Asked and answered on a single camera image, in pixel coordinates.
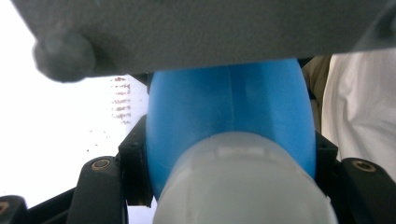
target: blue plastic part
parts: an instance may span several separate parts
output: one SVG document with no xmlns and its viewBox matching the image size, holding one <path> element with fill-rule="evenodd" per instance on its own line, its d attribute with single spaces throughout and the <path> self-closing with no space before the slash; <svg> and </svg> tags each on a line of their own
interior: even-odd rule
<svg viewBox="0 0 396 224">
<path fill-rule="evenodd" d="M 157 72 L 147 119 L 155 197 L 185 150 L 210 135 L 233 131 L 278 143 L 314 176 L 314 123 L 296 60 Z"/>
</svg>

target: white plastic part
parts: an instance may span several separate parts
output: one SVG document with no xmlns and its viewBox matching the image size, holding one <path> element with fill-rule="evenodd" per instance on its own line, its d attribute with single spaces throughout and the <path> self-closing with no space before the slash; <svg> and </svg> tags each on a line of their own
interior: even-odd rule
<svg viewBox="0 0 396 224">
<path fill-rule="evenodd" d="M 253 133 L 221 133 L 178 159 L 153 223 L 337 221 L 330 201 L 283 148 Z"/>
</svg>

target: white background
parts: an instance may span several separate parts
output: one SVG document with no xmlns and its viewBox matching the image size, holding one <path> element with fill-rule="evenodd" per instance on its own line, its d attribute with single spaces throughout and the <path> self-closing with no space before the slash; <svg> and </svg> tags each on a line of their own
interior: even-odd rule
<svg viewBox="0 0 396 224">
<path fill-rule="evenodd" d="M 0 196 L 20 195 L 32 207 L 73 188 L 85 162 L 115 156 L 149 97 L 128 76 L 73 84 L 44 77 L 35 69 L 35 39 L 9 1 L 0 1 L 0 32 Z M 116 94 L 128 84 L 127 95 Z M 153 212 L 130 208 L 130 223 L 151 223 Z"/>
</svg>

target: white fabric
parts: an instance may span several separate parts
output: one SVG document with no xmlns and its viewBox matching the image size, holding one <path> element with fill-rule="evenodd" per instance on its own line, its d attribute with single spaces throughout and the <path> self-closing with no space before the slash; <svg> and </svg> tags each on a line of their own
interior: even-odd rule
<svg viewBox="0 0 396 224">
<path fill-rule="evenodd" d="M 396 180 L 396 49 L 332 57 L 322 134 L 340 159 L 375 162 Z"/>
</svg>

